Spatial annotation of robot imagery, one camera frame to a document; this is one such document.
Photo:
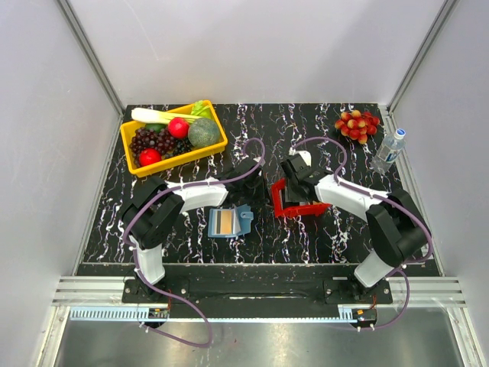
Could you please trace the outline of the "red plastic bin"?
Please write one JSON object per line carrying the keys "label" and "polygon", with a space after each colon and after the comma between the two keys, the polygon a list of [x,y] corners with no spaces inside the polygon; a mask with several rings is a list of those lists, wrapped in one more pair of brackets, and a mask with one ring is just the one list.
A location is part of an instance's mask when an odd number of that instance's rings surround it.
{"label": "red plastic bin", "polygon": [[271,185],[270,194],[276,218],[288,219],[298,216],[321,216],[331,206],[329,203],[312,202],[307,204],[286,203],[285,201],[286,180],[279,179]]}

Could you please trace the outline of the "blue card holder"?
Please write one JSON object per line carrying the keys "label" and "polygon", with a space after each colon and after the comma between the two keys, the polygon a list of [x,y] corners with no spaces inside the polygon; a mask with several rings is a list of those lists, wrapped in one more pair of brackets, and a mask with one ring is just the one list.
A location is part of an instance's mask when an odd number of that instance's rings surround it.
{"label": "blue card holder", "polygon": [[210,209],[208,237],[236,238],[251,232],[254,214],[249,205],[233,206],[230,209]]}

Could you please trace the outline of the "yellow plastic tray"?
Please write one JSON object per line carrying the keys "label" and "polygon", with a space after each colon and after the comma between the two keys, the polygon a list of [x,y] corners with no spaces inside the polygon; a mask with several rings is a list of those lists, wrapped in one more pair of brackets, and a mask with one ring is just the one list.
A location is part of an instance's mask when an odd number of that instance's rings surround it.
{"label": "yellow plastic tray", "polygon": [[228,144],[209,100],[170,111],[134,108],[120,133],[128,169],[137,177],[221,153]]}

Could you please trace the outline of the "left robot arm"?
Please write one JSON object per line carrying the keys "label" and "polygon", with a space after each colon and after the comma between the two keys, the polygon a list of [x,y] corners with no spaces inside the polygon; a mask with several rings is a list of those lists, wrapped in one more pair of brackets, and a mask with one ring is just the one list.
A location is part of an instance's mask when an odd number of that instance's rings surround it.
{"label": "left robot arm", "polygon": [[263,182],[263,165],[263,158],[245,158],[217,178],[174,183],[151,177],[134,190],[122,212],[122,238],[134,254],[135,273],[142,280],[138,289],[142,297],[157,302],[165,294],[163,242],[178,217],[195,209],[220,207],[232,195],[251,196]]}

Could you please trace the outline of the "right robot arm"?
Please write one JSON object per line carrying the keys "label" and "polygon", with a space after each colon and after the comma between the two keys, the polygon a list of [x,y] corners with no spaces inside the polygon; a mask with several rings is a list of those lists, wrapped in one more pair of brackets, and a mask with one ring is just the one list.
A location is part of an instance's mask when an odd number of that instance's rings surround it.
{"label": "right robot arm", "polygon": [[295,201],[316,201],[343,209],[368,224],[373,250],[348,282],[349,297],[363,303],[374,295],[375,285],[432,240],[426,222],[405,190],[372,190],[307,164],[300,152],[281,163],[288,190]]}

